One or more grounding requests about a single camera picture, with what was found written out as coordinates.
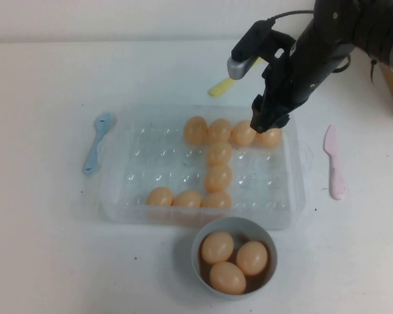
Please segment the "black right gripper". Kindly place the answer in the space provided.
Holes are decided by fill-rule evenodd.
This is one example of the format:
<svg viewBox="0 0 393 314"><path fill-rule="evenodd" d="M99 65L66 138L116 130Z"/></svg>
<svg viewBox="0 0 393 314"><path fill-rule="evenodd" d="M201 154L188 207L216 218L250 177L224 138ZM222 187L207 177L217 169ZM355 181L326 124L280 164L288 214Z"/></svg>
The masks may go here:
<svg viewBox="0 0 393 314"><path fill-rule="evenodd" d="M338 53L339 43L328 43L317 34L300 36L280 61L264 71L265 92L253 100L250 127L257 133L285 127L288 113L305 103L337 67L333 58ZM262 113L266 115L265 130Z"/></svg>

